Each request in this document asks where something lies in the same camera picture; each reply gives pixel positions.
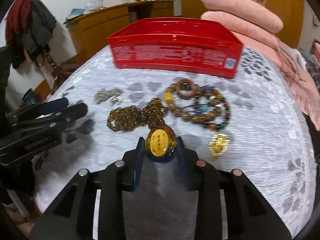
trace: blue bead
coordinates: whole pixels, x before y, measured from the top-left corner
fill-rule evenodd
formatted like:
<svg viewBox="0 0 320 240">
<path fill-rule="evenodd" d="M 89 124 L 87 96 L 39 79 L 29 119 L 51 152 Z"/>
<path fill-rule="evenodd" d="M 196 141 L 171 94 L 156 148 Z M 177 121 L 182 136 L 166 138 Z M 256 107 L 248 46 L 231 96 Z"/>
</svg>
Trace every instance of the blue bead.
<svg viewBox="0 0 320 240">
<path fill-rule="evenodd" d="M 202 110 L 202 112 L 207 112 L 208 111 L 208 106 L 207 105 L 201 106 L 200 109 Z"/>
</svg>

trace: white bedspread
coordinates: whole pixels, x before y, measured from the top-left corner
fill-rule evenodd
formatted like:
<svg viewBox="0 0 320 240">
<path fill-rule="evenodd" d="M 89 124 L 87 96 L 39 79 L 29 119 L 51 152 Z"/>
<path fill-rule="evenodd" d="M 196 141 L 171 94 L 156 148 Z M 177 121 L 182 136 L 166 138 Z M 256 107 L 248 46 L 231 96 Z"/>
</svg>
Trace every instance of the white bedspread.
<svg viewBox="0 0 320 240">
<path fill-rule="evenodd" d="M 63 143 L 50 149 L 46 159 L 43 156 L 34 159 L 35 198 L 40 211 L 49 206 L 79 169 L 91 172 L 105 169 L 121 159 L 124 152 L 134 149 L 139 137 L 145 138 L 149 132 L 147 127 L 132 132 L 111 131 L 106 126 L 112 109 L 109 102 L 100 105 L 93 102 L 99 89 L 122 88 L 121 106 L 142 108 L 151 98 L 163 98 L 165 88 L 181 78 L 222 90 L 231 108 L 230 122 L 224 130 L 230 139 L 228 151 L 219 160 L 211 161 L 208 142 L 212 131 L 184 122 L 172 113 L 165 117 L 165 122 L 200 159 L 223 171 L 241 169 L 295 236 L 310 218 L 315 196 L 316 165 L 310 135 L 276 67 L 249 48 L 244 49 L 234 79 L 175 71 L 116 69 L 108 46 L 98 52 L 51 98 L 65 96 L 71 104 L 82 100 L 89 112 L 64 131 Z M 127 239 L 193 239 L 197 193 L 183 189 L 176 159 L 159 164 L 146 158 L 139 188 L 134 193 L 124 193 L 123 200 Z M 227 238 L 225 216 L 223 232 Z"/>
</svg>

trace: yellow oval label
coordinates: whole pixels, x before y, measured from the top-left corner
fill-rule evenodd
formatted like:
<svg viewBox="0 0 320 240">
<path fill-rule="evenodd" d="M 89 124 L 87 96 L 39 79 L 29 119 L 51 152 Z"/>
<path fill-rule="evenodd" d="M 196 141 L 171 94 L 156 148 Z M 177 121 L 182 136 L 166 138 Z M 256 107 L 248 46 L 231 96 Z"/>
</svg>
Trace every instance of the yellow oval label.
<svg viewBox="0 0 320 240">
<path fill-rule="evenodd" d="M 150 139 L 151 152 L 156 157 L 165 155 L 169 147 L 169 138 L 164 130 L 158 129 L 152 135 Z"/>
</svg>

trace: red bin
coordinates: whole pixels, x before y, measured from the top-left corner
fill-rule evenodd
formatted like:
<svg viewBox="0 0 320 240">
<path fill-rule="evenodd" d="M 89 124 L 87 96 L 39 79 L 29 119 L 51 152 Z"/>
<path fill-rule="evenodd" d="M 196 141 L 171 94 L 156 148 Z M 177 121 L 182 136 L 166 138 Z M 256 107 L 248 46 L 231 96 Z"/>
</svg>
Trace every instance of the red bin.
<svg viewBox="0 0 320 240">
<path fill-rule="evenodd" d="M 109 38 L 117 68 L 187 71 L 233 78 L 243 44 L 220 23 L 147 18 Z"/>
</svg>

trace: wooden desk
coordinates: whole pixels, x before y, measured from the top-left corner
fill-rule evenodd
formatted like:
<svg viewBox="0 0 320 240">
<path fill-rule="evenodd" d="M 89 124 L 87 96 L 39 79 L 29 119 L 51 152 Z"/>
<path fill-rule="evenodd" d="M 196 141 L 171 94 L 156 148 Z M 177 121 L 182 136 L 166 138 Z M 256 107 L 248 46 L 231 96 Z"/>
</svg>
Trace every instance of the wooden desk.
<svg viewBox="0 0 320 240">
<path fill-rule="evenodd" d="M 173 17 L 172 0 L 124 3 L 82 15 L 67 23 L 77 55 L 84 61 L 108 45 L 107 37 L 130 24 L 129 13 L 138 20 Z"/>
</svg>

